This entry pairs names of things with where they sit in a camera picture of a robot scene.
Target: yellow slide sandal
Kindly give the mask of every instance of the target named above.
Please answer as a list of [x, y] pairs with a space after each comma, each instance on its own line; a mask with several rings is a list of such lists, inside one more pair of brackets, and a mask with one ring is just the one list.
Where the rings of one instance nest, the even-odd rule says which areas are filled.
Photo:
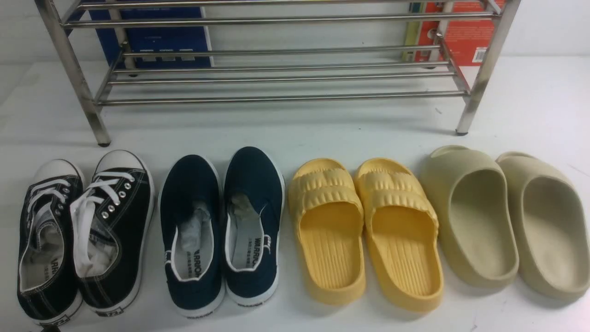
[[289, 185], [289, 210], [312, 298], [331, 305], [366, 287], [363, 208], [348, 171], [335, 160], [305, 163]]
[[435, 309], [443, 294], [438, 220], [420, 183], [410, 170], [385, 158], [365, 161], [355, 183], [383, 293], [407, 310]]

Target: stainless steel shoe rack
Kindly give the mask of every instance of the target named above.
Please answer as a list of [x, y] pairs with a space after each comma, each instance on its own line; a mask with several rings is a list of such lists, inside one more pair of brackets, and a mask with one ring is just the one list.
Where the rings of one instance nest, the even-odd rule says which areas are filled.
[[[454, 2], [481, 2], [480, 12], [453, 12]], [[397, 15], [334, 15], [334, 16], [306, 16], [306, 17], [255, 17], [255, 18], [201, 18], [201, 19], [166, 19], [166, 20], [122, 20], [119, 10], [129, 8], [167, 8], [190, 6], [265, 6], [265, 5], [317, 5], [317, 4], [366, 4], [368, 2], [419, 2], [419, 0], [167, 0], [167, 1], [125, 1], [105, 0], [89, 2], [75, 0], [64, 15], [60, 16], [54, 5], [54, 0], [35, 0], [45, 26], [53, 40], [57, 53], [65, 68], [68, 78], [80, 101], [80, 105], [98, 144], [106, 147], [111, 140], [101, 118], [101, 110], [105, 106], [126, 105], [171, 105], [171, 104], [209, 104], [209, 103], [245, 103], [245, 102], [289, 102], [289, 101], [318, 101], [318, 100], [361, 100], [361, 99], [396, 99], [396, 98], [428, 98], [428, 97], [462, 97], [466, 103], [463, 115], [457, 126], [457, 135], [466, 135], [471, 122], [477, 112], [481, 98], [486, 91], [488, 81], [496, 65], [502, 45], [506, 39], [510, 26], [516, 15], [521, 0], [507, 0], [503, 9], [494, 0], [455, 0], [445, 3], [441, 13], [430, 14], [397, 14]], [[110, 12], [111, 20], [81, 21], [86, 11], [105, 10]], [[495, 31], [481, 64], [477, 78], [470, 88], [460, 68], [455, 64], [453, 55], [444, 39], [449, 21], [453, 20], [482, 20], [494, 22]], [[366, 21], [441, 21], [434, 45], [426, 46], [379, 46], [379, 47], [351, 47], [351, 48], [305, 48], [283, 50], [224, 50], [209, 52], [131, 52], [126, 40], [126, 29], [140, 27], [184, 27], [184, 26], [212, 26], [212, 25], [250, 25], [250, 24], [330, 24], [331, 22], [366, 22]], [[93, 96], [84, 78], [80, 64], [74, 53], [68, 36], [74, 29], [115, 29], [120, 43], [121, 52], [117, 61], [107, 72], [104, 82]], [[240, 67], [212, 67], [195, 69], [136, 69], [134, 59], [138, 57], [210, 57], [210, 56], [281, 56], [292, 54], [330, 54], [330, 53], [360, 53], [381, 51], [431, 51], [430, 61], [423, 63], [350, 63], [350, 64], [313, 64], [292, 66], [240, 66]], [[442, 54], [444, 61], [439, 61]], [[123, 62], [125, 68], [118, 69]], [[330, 74], [338, 70], [384, 70], [391, 68], [411, 67], [446, 67], [447, 71], [409, 72], [409, 73], [378, 73], [378, 74]], [[325, 74], [317, 76], [289, 76], [280, 77], [235, 77], [235, 78], [178, 78], [178, 79], [150, 79], [144, 74], [173, 74], [173, 73], [247, 73], [247, 72], [292, 72], [292, 71], [323, 71]], [[119, 79], [123, 74], [141, 74], [139, 79]], [[421, 91], [421, 92], [390, 92], [341, 95], [302, 95], [302, 96], [256, 96], [256, 97], [202, 97], [202, 98], [170, 98], [170, 99], [109, 99], [111, 89], [115, 86], [144, 85], [144, 84], [227, 84], [227, 83], [288, 83], [288, 82], [326, 82], [353, 81], [373, 79], [420, 79], [428, 77], [452, 77], [457, 90], [450, 91]]]

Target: book cover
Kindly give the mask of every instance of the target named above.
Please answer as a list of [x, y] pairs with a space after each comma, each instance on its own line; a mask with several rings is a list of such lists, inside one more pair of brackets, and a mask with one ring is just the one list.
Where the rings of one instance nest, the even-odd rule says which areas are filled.
[[[496, 0], [501, 8], [505, 0]], [[476, 2], [456, 2], [453, 12], [480, 12]], [[494, 24], [491, 21], [451, 21], [445, 40], [459, 66], [479, 66], [486, 55]]]
[[[498, 6], [503, 7], [506, 0], [496, 0]], [[422, 12], [441, 12], [443, 2], [428, 3]], [[455, 2], [453, 12], [480, 12], [478, 2]], [[419, 29], [417, 45], [432, 45], [438, 29], [438, 21], [424, 22]], [[455, 61], [459, 66], [479, 66], [483, 62], [494, 24], [491, 21], [451, 21], [445, 34]], [[413, 61], [428, 61], [430, 52], [417, 52]]]
[[[123, 9], [121, 17], [125, 19], [166, 19], [166, 18], [202, 18], [204, 8], [139, 8]], [[93, 20], [110, 19], [109, 11], [90, 11]], [[207, 27], [164, 27], [125, 29], [129, 45], [133, 52], [202, 52], [211, 50]], [[107, 62], [112, 64], [119, 54], [119, 43], [114, 29], [98, 29], [100, 44]], [[144, 57], [136, 58], [135, 65], [140, 69], [148, 68], [191, 68], [211, 67], [212, 57]]]

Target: slide sandal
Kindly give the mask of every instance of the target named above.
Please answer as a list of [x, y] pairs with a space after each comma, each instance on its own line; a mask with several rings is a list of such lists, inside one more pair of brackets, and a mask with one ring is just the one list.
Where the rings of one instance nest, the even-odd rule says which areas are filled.
[[449, 145], [425, 161], [420, 180], [441, 223], [441, 247], [466, 283], [504, 287], [518, 273], [506, 178], [488, 155]]
[[590, 253], [584, 209], [573, 185], [530, 155], [507, 152], [497, 162], [508, 181], [522, 278], [549, 297], [579, 298], [590, 285]]
[[305, 163], [289, 185], [289, 210], [312, 298], [331, 305], [366, 287], [363, 208], [348, 171], [335, 160]]
[[443, 294], [438, 222], [420, 183], [410, 170], [385, 158], [365, 161], [355, 183], [383, 293], [407, 310], [435, 309]]

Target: rack leg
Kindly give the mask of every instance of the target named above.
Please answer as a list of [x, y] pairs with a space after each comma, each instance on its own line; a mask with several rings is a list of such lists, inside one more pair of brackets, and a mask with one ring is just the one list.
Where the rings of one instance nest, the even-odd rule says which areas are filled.
[[502, 46], [506, 41], [506, 36], [510, 30], [510, 26], [514, 21], [518, 7], [520, 6], [521, 0], [507, 0], [502, 11], [502, 16], [499, 21], [494, 22], [496, 29], [494, 36], [490, 41], [490, 46], [487, 49], [486, 55], [484, 56], [483, 62], [479, 72], [477, 73], [476, 81], [473, 83], [471, 89], [471, 96], [465, 105], [459, 124], [457, 125], [457, 135], [464, 136], [469, 132], [469, 127], [473, 122], [473, 118], [476, 115], [477, 108], [486, 92], [487, 84], [490, 81], [491, 74], [494, 71], [494, 67], [500, 57]]
[[100, 111], [94, 104], [90, 88], [88, 87], [86, 78], [84, 78], [84, 73], [76, 58], [74, 49], [70, 44], [66, 31], [61, 26], [60, 15], [55, 8], [53, 0], [35, 0], [35, 4], [37, 5], [37, 9], [39, 9], [41, 18], [55, 46], [55, 50], [57, 50], [65, 72], [80, 101], [82, 110], [84, 110], [84, 114], [96, 137], [96, 142], [101, 147], [109, 146], [111, 143], [109, 134], [104, 127]]

